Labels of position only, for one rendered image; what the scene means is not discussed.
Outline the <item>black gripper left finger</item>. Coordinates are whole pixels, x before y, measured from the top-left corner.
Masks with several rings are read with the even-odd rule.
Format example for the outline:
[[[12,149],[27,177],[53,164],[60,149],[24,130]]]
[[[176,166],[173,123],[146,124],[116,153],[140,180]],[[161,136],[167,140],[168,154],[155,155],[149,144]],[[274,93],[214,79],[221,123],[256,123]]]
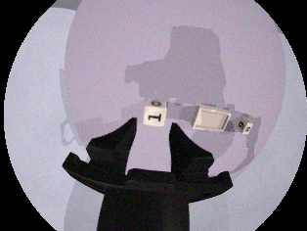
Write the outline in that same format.
[[[105,173],[125,174],[129,153],[137,132],[137,118],[132,117],[115,131],[92,138],[86,147],[88,165]]]

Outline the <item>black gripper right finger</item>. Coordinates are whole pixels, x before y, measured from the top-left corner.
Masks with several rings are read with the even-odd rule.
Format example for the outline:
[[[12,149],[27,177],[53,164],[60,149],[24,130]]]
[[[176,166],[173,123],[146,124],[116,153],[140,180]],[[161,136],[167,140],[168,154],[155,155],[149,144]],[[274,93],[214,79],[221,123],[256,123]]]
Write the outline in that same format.
[[[169,147],[175,180],[195,183],[209,179],[208,169],[214,163],[212,154],[193,142],[175,122],[169,132]]]

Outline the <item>white cube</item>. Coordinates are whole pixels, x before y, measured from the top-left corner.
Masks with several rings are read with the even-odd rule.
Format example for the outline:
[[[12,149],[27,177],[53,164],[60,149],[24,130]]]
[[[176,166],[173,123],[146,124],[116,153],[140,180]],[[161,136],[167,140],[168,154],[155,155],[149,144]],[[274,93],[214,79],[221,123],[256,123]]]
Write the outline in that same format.
[[[144,124],[163,126],[166,116],[166,102],[147,100],[144,112]]]
[[[252,125],[253,123],[247,117],[241,116],[237,129],[241,134],[248,134]]]

